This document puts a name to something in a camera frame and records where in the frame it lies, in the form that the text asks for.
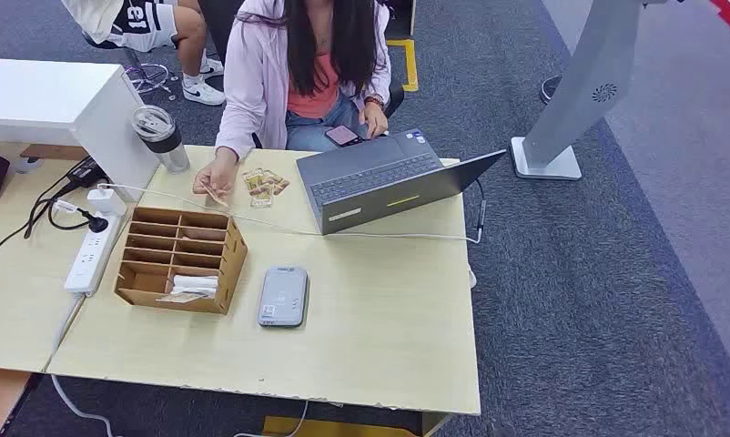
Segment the person's left hand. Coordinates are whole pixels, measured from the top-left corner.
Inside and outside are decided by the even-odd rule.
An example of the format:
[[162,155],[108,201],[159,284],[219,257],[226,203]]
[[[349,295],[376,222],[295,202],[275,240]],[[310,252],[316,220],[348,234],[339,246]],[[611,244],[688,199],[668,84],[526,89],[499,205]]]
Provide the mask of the person's left hand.
[[364,107],[360,111],[359,121],[363,125],[363,134],[361,136],[364,139],[378,137],[389,128],[388,119],[381,105],[375,100],[368,100],[364,103]]

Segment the person's right hand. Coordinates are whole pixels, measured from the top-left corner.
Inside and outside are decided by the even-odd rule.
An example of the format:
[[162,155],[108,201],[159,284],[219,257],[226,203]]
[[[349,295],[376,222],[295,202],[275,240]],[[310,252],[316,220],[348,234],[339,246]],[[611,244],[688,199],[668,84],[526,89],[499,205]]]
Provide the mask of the person's right hand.
[[218,147],[215,157],[195,176],[194,194],[216,193],[220,198],[228,195],[235,184],[238,155],[229,147]]

